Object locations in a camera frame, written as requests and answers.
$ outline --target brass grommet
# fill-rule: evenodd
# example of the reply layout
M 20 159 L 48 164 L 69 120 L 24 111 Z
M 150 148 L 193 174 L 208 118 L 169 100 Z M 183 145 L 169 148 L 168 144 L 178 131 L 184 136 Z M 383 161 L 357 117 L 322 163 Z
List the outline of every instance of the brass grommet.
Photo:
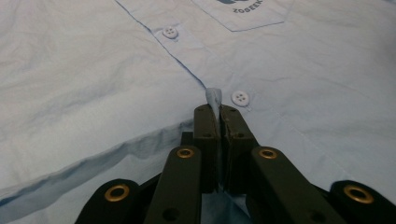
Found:
M 117 195 L 117 196 L 112 195 L 113 191 L 116 189 L 122 189 L 123 193 L 121 195 Z M 123 200 L 128 195 L 129 195 L 128 186 L 126 186 L 124 184 L 119 184 L 119 185 L 115 185 L 115 186 L 111 187 L 110 189 L 108 189 L 105 193 L 105 198 L 109 202 L 115 203 L 115 202 L 119 202 L 119 201 Z
M 277 157 L 277 154 L 275 151 L 273 151 L 270 148 L 262 149 L 259 152 L 259 155 L 265 159 L 275 159 Z
M 358 203 L 372 203 L 374 201 L 373 195 L 371 195 L 367 190 L 358 186 L 346 185 L 344 187 L 344 193 L 350 199 Z
M 177 151 L 177 155 L 180 158 L 187 159 L 192 157 L 192 155 L 194 155 L 194 151 L 189 148 L 182 148 Z

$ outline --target pocket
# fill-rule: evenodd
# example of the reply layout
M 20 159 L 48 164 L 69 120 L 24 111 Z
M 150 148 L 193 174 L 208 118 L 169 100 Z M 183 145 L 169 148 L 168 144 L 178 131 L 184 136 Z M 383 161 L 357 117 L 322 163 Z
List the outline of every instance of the pocket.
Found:
M 294 0 L 192 0 L 230 31 L 285 21 Z

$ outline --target button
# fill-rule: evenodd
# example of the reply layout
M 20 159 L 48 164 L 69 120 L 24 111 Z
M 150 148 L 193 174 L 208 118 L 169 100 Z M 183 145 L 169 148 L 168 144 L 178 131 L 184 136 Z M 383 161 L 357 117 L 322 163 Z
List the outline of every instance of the button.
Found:
M 239 106 L 247 106 L 249 102 L 248 94 L 244 91 L 235 91 L 231 96 L 233 103 Z
M 178 31 L 173 26 L 168 26 L 163 28 L 163 35 L 168 37 L 169 39 L 175 39 L 178 36 Z

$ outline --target light blue shirt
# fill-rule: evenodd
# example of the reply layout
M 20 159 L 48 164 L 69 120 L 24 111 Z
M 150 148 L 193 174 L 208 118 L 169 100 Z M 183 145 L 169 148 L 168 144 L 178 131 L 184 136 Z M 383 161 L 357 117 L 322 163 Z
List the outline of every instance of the light blue shirt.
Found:
M 212 88 L 313 184 L 396 203 L 391 1 L 3 2 L 0 223 L 72 223 L 107 181 L 155 176 Z M 243 197 L 203 197 L 203 223 L 249 223 Z

